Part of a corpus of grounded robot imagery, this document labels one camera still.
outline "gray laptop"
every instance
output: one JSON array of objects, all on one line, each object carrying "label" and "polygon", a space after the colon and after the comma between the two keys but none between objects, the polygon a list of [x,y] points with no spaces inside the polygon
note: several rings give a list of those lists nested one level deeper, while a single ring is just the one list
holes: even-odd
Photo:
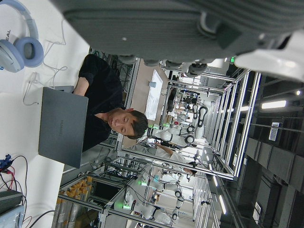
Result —
[{"label": "gray laptop", "polygon": [[43,88],[40,155],[79,168],[88,98]]}]

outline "desk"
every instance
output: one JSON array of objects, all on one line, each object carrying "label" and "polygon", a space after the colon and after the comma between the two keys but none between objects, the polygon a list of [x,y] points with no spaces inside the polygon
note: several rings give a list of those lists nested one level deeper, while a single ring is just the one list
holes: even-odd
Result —
[{"label": "desk", "polygon": [[[42,43],[44,51],[50,46],[48,40],[53,42],[62,41],[62,16],[50,2],[47,0],[20,1],[28,8],[36,21],[39,41]],[[66,71],[57,74],[55,78],[56,86],[76,84],[81,63],[89,50],[89,45],[66,22],[63,23],[63,29],[66,45],[54,45],[45,59],[45,62],[50,66],[57,68],[68,66]],[[54,71],[44,65],[36,68],[26,67],[22,71],[24,71],[24,76],[20,79],[23,80],[22,88],[20,88],[22,93],[0,93],[0,159],[4,159],[8,153],[12,158],[18,155],[27,158],[29,162],[27,176],[28,206],[25,218],[32,216],[33,222],[44,212],[55,208],[64,165],[38,155],[42,85],[33,84],[27,97],[28,103],[38,101],[38,105],[25,106],[22,102],[24,91],[33,72],[38,72],[40,81],[47,83],[54,75]],[[7,72],[0,71],[0,76],[5,73]],[[26,163],[24,159],[17,158],[12,166],[16,169],[16,180],[20,182],[25,192]],[[6,180],[10,178],[6,174],[3,177]],[[52,219],[53,213],[49,213],[43,216],[34,227],[50,227]]]}]

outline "laptop logo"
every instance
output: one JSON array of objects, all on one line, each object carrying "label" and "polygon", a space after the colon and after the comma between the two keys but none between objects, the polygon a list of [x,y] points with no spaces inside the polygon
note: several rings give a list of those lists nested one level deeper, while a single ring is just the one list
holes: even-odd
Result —
[{"label": "laptop logo", "polygon": [[63,120],[60,121],[60,130],[59,130],[59,136],[62,136],[62,131],[63,131]]}]

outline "white cable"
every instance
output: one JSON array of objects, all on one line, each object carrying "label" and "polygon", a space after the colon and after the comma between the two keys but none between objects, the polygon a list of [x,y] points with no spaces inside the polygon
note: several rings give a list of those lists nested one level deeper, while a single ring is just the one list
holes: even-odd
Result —
[{"label": "white cable", "polygon": [[25,97],[28,94],[28,91],[30,90],[30,88],[32,87],[33,82],[35,81],[35,79],[32,80],[32,78],[33,78],[33,76],[36,78],[36,75],[37,75],[36,72],[32,73],[31,79],[28,81],[28,86],[27,86],[27,89],[25,90],[25,93],[24,93],[24,96],[23,96],[23,100],[22,101],[23,101],[23,104],[26,105],[26,106],[31,106],[33,104],[39,104],[38,102],[33,102],[31,104],[25,103]]},{"label": "white cable", "polygon": [[44,64],[45,66],[51,68],[52,70],[55,70],[54,76],[51,77],[51,78],[49,79],[49,80],[52,80],[53,88],[55,88],[55,84],[54,84],[55,76],[57,75],[57,73],[58,73],[59,71],[65,71],[65,70],[67,70],[67,66],[63,66],[63,67],[61,67],[61,68],[56,68],[56,67],[50,66],[50,65],[48,65],[48,64],[45,63],[45,58],[46,58],[46,56],[48,55],[48,53],[50,52],[51,48],[52,48],[55,44],[57,44],[57,45],[66,45],[66,44],[67,44],[67,43],[66,43],[66,39],[65,39],[64,30],[63,30],[63,21],[64,21],[64,20],[61,21],[62,42],[52,42],[52,41],[49,41],[49,40],[48,40],[48,42],[51,43],[52,45],[51,45],[51,46],[49,47],[49,49],[46,51],[46,53],[45,53],[45,55],[44,55],[44,58],[43,58],[43,64]]},{"label": "white cable", "polygon": [[36,72],[33,73],[33,74],[35,74],[35,79],[32,80],[32,77],[33,77],[33,76],[31,77],[31,79],[30,79],[29,82],[28,82],[28,86],[27,86],[27,88],[26,88],[26,91],[25,91],[25,93],[24,93],[24,96],[23,96],[23,104],[26,105],[26,106],[31,106],[31,105],[34,105],[34,104],[39,104],[38,102],[33,102],[33,103],[31,103],[31,104],[25,103],[26,95],[28,94],[28,91],[29,91],[30,88],[32,87],[32,84],[33,84],[33,83],[39,83],[39,84],[43,85],[44,87],[48,87],[48,88],[51,88],[51,89],[55,89],[55,84],[54,84],[55,76],[57,75],[57,73],[58,73],[59,71],[65,71],[65,70],[67,70],[67,66],[63,66],[63,67],[61,67],[61,68],[56,68],[56,67],[49,66],[49,65],[47,65],[47,64],[44,62],[46,56],[48,55],[48,53],[50,52],[50,50],[51,50],[51,48],[53,47],[54,44],[57,44],[57,45],[66,45],[66,44],[67,44],[67,43],[66,43],[66,39],[65,39],[64,30],[63,30],[63,21],[64,21],[64,20],[61,21],[62,42],[52,42],[52,41],[49,41],[49,40],[48,40],[48,42],[52,43],[52,45],[51,45],[51,46],[49,47],[49,49],[46,51],[46,53],[45,53],[45,55],[44,55],[44,57],[43,57],[43,62],[42,62],[45,66],[51,68],[52,70],[55,70],[54,76],[51,77],[51,78],[49,79],[49,80],[52,80],[53,87],[49,87],[49,86],[47,86],[47,85],[41,83],[41,82],[40,82],[39,80],[37,80],[37,78],[36,78],[37,73],[36,73]]}]

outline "chair backrest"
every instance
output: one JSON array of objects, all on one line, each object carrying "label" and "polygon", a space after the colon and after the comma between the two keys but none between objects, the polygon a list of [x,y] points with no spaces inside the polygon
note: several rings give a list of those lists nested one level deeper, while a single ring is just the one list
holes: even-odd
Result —
[{"label": "chair backrest", "polygon": [[301,0],[51,1],[93,48],[174,63],[277,48],[304,22]]}]

